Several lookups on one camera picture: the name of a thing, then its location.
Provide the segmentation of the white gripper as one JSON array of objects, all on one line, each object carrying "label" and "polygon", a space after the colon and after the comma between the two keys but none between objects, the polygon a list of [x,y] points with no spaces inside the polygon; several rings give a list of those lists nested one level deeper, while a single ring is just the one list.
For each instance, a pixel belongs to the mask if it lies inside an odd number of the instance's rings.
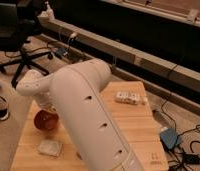
[{"label": "white gripper", "polygon": [[55,108],[48,93],[39,93],[34,96],[34,100],[41,109],[48,112],[55,112]]}]

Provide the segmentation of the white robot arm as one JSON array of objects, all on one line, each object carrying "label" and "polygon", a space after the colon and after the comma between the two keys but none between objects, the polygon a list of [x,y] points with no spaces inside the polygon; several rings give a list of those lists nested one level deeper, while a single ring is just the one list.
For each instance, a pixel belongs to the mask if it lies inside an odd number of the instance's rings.
[{"label": "white robot arm", "polygon": [[89,171],[144,171],[100,92],[111,70],[100,59],[70,64],[43,76],[30,70],[17,83],[24,96],[47,92]]}]

